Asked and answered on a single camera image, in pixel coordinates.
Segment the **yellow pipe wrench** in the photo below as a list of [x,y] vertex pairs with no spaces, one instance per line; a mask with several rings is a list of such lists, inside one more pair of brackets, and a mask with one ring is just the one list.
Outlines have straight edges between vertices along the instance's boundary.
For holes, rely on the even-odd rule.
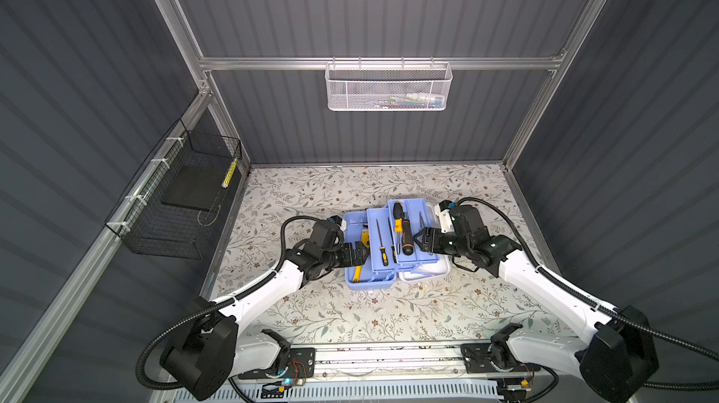
[[361,240],[355,243],[355,270],[352,277],[353,283],[358,283],[360,281],[362,268],[370,256],[369,241],[369,231],[363,230],[361,233]]

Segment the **stubby black orange screwdriver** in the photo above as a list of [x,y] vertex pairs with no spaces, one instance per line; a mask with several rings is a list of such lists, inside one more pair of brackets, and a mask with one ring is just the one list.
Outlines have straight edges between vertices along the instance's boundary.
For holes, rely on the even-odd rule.
[[404,255],[410,256],[415,251],[410,220],[402,219],[401,227],[402,252],[404,253]]

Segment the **yellow black handled screwdriver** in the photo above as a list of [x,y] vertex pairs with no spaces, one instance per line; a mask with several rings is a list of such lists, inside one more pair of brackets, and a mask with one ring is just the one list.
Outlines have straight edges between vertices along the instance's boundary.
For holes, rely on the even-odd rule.
[[404,208],[402,206],[402,203],[397,201],[393,204],[392,208],[392,216],[394,219],[394,232],[395,232],[395,244],[396,244],[396,250],[397,252],[400,252],[402,250],[402,242],[403,242],[403,220],[404,220]]

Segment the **slim yellow black screwdriver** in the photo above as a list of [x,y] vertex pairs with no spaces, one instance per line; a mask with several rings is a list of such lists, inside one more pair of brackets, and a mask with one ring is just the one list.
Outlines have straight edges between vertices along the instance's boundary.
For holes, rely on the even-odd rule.
[[395,242],[394,242],[394,234],[393,234],[393,233],[394,233],[394,227],[393,227],[392,219],[391,219],[391,218],[388,219],[388,226],[389,226],[389,237],[391,238],[392,260],[393,260],[393,262],[394,262],[395,264],[399,264],[399,263],[398,263],[397,252],[396,252],[396,247],[395,247]]

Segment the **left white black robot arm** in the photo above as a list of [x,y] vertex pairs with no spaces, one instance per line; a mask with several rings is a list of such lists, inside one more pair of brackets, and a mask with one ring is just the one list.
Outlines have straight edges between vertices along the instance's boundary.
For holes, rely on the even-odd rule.
[[157,389],[183,388],[203,401],[229,379],[254,370],[272,369],[289,348],[286,341],[264,331],[242,340],[241,335],[276,302],[318,281],[336,269],[362,266],[370,249],[361,240],[347,241],[333,219],[312,218],[310,236],[293,247],[283,243],[275,266],[245,287],[213,301],[200,299],[193,314],[176,322],[144,350],[149,354],[165,341],[159,364],[172,377],[155,382],[138,361],[136,375]]

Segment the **white blue tool box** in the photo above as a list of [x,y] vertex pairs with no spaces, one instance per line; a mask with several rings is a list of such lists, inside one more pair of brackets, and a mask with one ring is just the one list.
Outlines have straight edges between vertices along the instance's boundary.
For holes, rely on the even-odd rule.
[[447,256],[408,246],[412,234],[438,226],[436,212],[421,198],[390,200],[382,207],[346,213],[341,222],[345,241],[369,249],[361,266],[346,268],[350,290],[384,290],[396,281],[418,283],[449,275]]

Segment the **thin black screwdriver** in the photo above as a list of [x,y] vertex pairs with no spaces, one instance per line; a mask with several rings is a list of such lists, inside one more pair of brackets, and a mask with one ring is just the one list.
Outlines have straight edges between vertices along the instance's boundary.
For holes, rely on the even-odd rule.
[[385,243],[383,241],[382,229],[380,228],[379,219],[376,220],[376,229],[377,229],[379,245],[380,245],[379,248],[380,248],[381,261],[382,261],[383,266],[387,267],[387,266],[389,266],[389,257],[387,255]]

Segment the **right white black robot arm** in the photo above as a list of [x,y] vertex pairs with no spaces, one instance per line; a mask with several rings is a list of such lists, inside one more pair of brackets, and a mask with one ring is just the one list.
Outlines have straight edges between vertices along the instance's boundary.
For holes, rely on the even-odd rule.
[[497,371],[542,367],[581,378],[608,402],[628,401],[659,369],[653,338],[641,328],[644,314],[632,307],[617,310],[548,270],[520,234],[493,236],[476,205],[473,198],[444,201],[437,208],[441,226],[421,224],[417,231],[408,216],[396,214],[403,253],[466,258],[472,271],[485,270],[517,287],[572,330],[571,339],[558,339],[510,322],[492,335],[484,354]]

